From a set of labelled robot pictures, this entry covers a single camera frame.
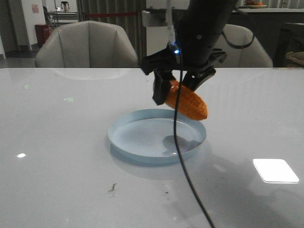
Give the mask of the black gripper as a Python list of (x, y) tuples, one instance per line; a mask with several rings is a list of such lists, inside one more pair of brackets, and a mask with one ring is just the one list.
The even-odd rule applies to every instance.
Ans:
[(191, 91), (196, 91), (204, 82), (213, 77), (216, 70), (213, 68), (216, 63), (222, 63), (227, 53), (219, 48), (214, 48), (201, 65), (183, 64), (180, 61), (181, 51), (170, 50), (168, 47), (141, 60), (140, 68), (149, 75), (154, 71), (153, 100), (157, 105), (162, 105), (171, 89), (171, 81), (176, 80), (172, 70), (188, 71), (182, 81), (182, 84)]

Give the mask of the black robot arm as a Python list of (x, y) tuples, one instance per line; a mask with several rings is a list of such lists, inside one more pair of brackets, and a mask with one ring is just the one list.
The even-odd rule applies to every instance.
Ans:
[(186, 71), (182, 84), (195, 91), (211, 78), (214, 65), (223, 62), (227, 54), (214, 46), (223, 31), (235, 0), (191, 0), (186, 13), (175, 21), (175, 42), (150, 56), (142, 58), (141, 69), (154, 73), (153, 100), (165, 103), (169, 96), (173, 70)]

